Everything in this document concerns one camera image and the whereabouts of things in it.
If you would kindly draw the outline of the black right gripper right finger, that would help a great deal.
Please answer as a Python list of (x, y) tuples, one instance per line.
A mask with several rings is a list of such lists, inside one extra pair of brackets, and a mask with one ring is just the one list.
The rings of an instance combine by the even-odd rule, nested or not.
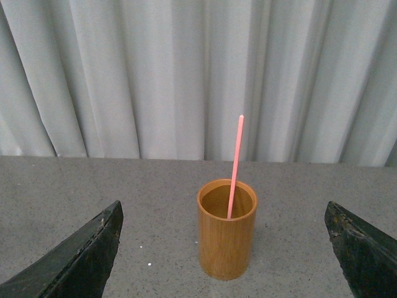
[(354, 297), (396, 297), (396, 240), (336, 202), (324, 222)]

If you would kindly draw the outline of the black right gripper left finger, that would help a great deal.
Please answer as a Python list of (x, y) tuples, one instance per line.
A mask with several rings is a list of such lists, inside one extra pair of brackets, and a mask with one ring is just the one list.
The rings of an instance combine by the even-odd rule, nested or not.
[(1, 297), (102, 297), (123, 225), (115, 201), (34, 264), (1, 284)]

